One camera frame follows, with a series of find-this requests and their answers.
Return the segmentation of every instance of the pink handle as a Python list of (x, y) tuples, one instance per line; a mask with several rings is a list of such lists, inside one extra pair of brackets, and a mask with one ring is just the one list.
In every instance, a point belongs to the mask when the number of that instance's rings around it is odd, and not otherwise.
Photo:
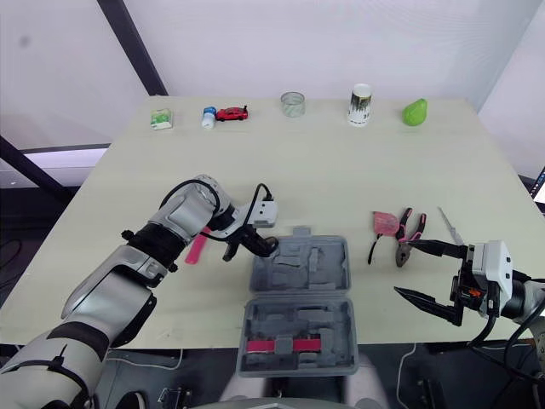
[[(210, 233), (209, 228), (204, 228), (203, 232)], [(197, 238), (193, 241), (193, 244), (191, 246), (191, 249), (189, 249), (189, 252), (186, 256), (186, 264), (197, 264), (198, 258), (201, 255), (201, 251), (204, 248), (204, 244), (206, 243), (207, 238), (204, 237), (202, 234), (199, 234)]]

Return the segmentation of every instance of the blue cap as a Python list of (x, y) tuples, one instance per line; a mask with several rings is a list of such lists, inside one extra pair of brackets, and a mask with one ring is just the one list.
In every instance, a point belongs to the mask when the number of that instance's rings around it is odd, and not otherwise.
[(203, 110), (203, 114), (205, 113), (211, 113), (212, 115), (215, 115), (216, 113), (216, 110), (214, 107), (206, 107), (204, 110)]

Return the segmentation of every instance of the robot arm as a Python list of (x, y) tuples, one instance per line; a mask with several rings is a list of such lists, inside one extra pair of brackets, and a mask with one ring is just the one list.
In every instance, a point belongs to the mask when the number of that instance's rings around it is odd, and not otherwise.
[[(536, 341), (536, 352), (545, 373), (545, 284), (513, 270), (511, 256), (502, 241), (479, 245), (452, 245), (438, 240), (407, 242), (418, 250), (435, 256), (453, 256), (462, 259), (458, 275), (452, 279), (450, 300), (447, 306), (435, 298), (418, 291), (394, 287), (406, 300), (419, 309), (462, 325), (463, 309), (478, 311), (488, 322), (483, 331), (468, 346), (476, 347), (491, 333), (496, 318), (509, 318), (522, 325), (515, 336), (527, 328)], [(503, 365), (507, 366), (507, 351)]]
[(256, 228), (272, 227), (278, 208), (270, 193), (236, 208), (218, 183), (201, 175), (173, 189), (137, 233), (123, 232), (119, 246), (70, 295), (62, 323), (28, 343), (0, 369), (2, 406), (84, 407), (95, 392), (109, 348), (131, 341), (149, 315), (156, 287), (205, 226), (226, 241), (224, 260), (239, 244), (258, 256), (278, 246)]

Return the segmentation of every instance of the small bottle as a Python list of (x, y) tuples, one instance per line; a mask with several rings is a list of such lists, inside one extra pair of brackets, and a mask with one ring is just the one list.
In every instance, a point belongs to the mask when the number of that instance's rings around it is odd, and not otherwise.
[(201, 125), (207, 130), (211, 130), (215, 126), (215, 113), (216, 110), (214, 107), (206, 107), (203, 110), (203, 122)]

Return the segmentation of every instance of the pink object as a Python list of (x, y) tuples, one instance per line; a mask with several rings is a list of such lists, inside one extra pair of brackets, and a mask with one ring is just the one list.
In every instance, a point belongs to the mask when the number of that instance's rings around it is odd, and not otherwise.
[(395, 236), (399, 230), (399, 220), (392, 213), (374, 211), (375, 233), (384, 236)]
[[(274, 352), (274, 340), (255, 340), (246, 343), (248, 354), (272, 354)], [(322, 349), (320, 338), (302, 338), (293, 340), (293, 352), (319, 352)]]
[[(204, 233), (210, 233), (209, 228), (203, 229)], [(206, 244), (207, 238), (204, 237), (202, 234), (199, 234), (197, 238), (193, 241), (193, 244), (191, 246), (191, 249), (189, 249), (189, 252), (186, 256), (186, 264), (197, 264), (198, 259), (201, 255), (201, 251), (204, 248), (204, 244)]]

